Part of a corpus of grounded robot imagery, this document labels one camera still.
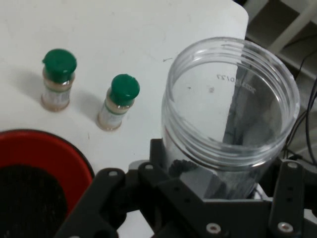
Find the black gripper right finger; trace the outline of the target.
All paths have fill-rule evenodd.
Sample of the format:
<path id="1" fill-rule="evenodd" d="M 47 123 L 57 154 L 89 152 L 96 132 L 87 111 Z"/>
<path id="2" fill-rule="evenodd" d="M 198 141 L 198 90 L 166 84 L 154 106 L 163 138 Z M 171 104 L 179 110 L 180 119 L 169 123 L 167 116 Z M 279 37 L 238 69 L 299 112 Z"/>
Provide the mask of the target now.
<path id="1" fill-rule="evenodd" d="M 268 219 L 270 233 L 317 232 L 317 175 L 300 163 L 281 163 Z"/>

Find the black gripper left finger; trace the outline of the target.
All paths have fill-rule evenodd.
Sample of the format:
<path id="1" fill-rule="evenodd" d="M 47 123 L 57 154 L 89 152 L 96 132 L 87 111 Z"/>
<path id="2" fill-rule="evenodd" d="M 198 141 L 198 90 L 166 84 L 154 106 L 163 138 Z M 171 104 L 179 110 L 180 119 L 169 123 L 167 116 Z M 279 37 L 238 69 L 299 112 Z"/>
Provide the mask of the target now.
<path id="1" fill-rule="evenodd" d="M 136 161 L 127 173 L 102 169 L 56 233 L 57 238 L 116 238 L 127 213 L 141 211 L 155 238 L 171 236 L 158 185 L 167 179 L 159 166 L 162 139 L 150 142 L 150 159 Z"/>

